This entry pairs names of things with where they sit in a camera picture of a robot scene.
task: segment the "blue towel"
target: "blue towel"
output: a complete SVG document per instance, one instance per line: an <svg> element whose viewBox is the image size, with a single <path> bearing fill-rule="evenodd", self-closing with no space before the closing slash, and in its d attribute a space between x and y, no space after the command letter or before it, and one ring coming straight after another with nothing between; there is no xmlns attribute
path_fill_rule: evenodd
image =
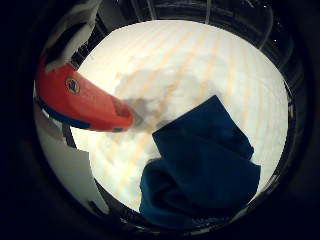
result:
<svg viewBox="0 0 320 240"><path fill-rule="evenodd" d="M254 149L216 96L152 135L161 159L143 170L139 209L151 223L201 227L235 214L256 193Z"/></svg>

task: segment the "orange plastic part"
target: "orange plastic part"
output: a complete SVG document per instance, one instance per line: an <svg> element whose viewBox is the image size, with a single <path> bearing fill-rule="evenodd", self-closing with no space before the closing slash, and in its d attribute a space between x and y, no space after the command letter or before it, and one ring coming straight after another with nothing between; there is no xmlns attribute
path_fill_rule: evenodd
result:
<svg viewBox="0 0 320 240"><path fill-rule="evenodd" d="M46 73L45 59L44 55L40 60L36 91L57 120L95 131L126 131L132 125L133 113L126 103L95 86L69 63Z"/></svg>

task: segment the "metal bar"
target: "metal bar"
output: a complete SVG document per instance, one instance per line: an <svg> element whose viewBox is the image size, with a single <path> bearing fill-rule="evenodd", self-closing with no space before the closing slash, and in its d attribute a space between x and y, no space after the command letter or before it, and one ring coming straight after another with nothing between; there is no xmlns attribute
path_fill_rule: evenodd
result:
<svg viewBox="0 0 320 240"><path fill-rule="evenodd" d="M253 6L252 2L250 2L250 0L246 0L246 2L249 4L249 6L250 6L251 8L254 8L254 6Z"/></svg>
<svg viewBox="0 0 320 240"><path fill-rule="evenodd" d="M211 14L211 4L213 0L207 0L207 12L206 12L206 20L205 24L209 24L210 14Z"/></svg>
<svg viewBox="0 0 320 240"><path fill-rule="evenodd" d="M157 20L156 10L154 8L153 0L147 0L149 12L152 20Z"/></svg>
<svg viewBox="0 0 320 240"><path fill-rule="evenodd" d="M284 82L285 88L287 89L287 92L289 93L289 99L292 101L292 92L290 90L289 84L285 79L283 79L283 82Z"/></svg>
<svg viewBox="0 0 320 240"><path fill-rule="evenodd" d="M71 128L68 124L62 123L62 134L66 139L67 145L72 148L77 148L77 145L72 136Z"/></svg>
<svg viewBox="0 0 320 240"><path fill-rule="evenodd" d="M109 34L109 31L108 31L107 27L104 25L103 21L101 20L101 17L99 16L99 14L97 14L96 28L99 30L101 35L103 35L104 37Z"/></svg>
<svg viewBox="0 0 320 240"><path fill-rule="evenodd" d="M140 7L139 7L139 4L137 2L137 0L131 0L131 4L132 4L132 7L134 9L134 12L138 18L138 21L139 22L143 22L143 17L142 17L142 13L140 11Z"/></svg>
<svg viewBox="0 0 320 240"><path fill-rule="evenodd" d="M258 47L260 50L264 47L264 45L268 41L270 34L271 34L271 31L272 31L274 17L273 17L273 11L272 11L271 7L268 7L268 16L269 16L268 27L265 31L264 38L261 40L259 47Z"/></svg>
<svg viewBox="0 0 320 240"><path fill-rule="evenodd" d="M117 1L102 1L98 14L98 19L101 20L101 23L103 23L108 32L112 32L113 30L127 25L127 20Z"/></svg>

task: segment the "white floor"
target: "white floor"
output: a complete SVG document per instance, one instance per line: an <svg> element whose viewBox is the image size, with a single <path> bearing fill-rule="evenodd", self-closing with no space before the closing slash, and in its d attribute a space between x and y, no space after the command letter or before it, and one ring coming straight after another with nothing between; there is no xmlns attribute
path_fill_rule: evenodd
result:
<svg viewBox="0 0 320 240"><path fill-rule="evenodd" d="M93 175L114 197L138 210L146 162L159 157L151 133L217 95L255 148L259 191L280 159L287 133L282 76L257 49L212 26L150 21L112 32L79 72L125 100L140 116L126 133L72 128L89 152Z"/></svg>

